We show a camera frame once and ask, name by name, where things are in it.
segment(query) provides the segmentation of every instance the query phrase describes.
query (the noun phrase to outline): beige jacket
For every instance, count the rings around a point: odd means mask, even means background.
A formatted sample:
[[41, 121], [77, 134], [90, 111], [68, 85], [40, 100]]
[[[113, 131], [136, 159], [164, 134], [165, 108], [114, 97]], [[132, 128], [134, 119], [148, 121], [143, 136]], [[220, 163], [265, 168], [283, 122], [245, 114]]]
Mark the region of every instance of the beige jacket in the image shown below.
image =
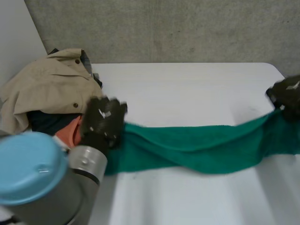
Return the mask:
[[83, 113], [101, 89], [80, 61], [81, 49], [66, 49], [28, 64], [0, 90], [1, 129], [17, 134], [29, 123], [26, 112]]

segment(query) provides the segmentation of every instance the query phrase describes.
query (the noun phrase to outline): orange cloth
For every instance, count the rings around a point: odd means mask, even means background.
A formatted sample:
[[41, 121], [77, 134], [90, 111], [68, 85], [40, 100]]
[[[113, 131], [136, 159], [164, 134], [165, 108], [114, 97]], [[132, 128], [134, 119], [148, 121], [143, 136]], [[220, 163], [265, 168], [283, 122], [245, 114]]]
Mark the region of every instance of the orange cloth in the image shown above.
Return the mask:
[[55, 135], [68, 147], [74, 147], [81, 141], [79, 127], [82, 122], [82, 116], [72, 120], [69, 125], [55, 133]]

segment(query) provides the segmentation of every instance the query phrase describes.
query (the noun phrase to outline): white table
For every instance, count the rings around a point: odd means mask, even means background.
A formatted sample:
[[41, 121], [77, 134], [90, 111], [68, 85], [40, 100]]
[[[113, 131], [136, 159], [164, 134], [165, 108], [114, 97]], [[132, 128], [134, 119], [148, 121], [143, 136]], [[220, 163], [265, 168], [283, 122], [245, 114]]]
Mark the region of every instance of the white table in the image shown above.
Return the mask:
[[[283, 76], [265, 63], [94, 64], [126, 121], [148, 127], [236, 125], [272, 110]], [[90, 225], [298, 225], [300, 164], [272, 157], [228, 175], [182, 167], [105, 177]]]

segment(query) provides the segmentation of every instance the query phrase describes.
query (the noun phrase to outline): green towel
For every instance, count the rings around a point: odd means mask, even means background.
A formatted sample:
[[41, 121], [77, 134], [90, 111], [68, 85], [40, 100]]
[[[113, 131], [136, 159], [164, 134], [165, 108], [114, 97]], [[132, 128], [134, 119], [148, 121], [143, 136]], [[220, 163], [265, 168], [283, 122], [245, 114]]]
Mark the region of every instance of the green towel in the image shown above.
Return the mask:
[[274, 154], [300, 152], [299, 122], [279, 110], [238, 126], [140, 127], [126, 124], [121, 146], [111, 150], [106, 175], [170, 166], [202, 173], [232, 173]]

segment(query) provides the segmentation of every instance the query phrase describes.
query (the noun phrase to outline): gray wall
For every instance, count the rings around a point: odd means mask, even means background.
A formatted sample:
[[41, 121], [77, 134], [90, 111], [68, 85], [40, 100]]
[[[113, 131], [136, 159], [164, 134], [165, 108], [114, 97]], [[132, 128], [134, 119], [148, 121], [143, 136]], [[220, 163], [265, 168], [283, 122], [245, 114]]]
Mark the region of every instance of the gray wall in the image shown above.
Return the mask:
[[298, 0], [25, 0], [46, 50], [93, 63], [267, 62], [300, 74]]

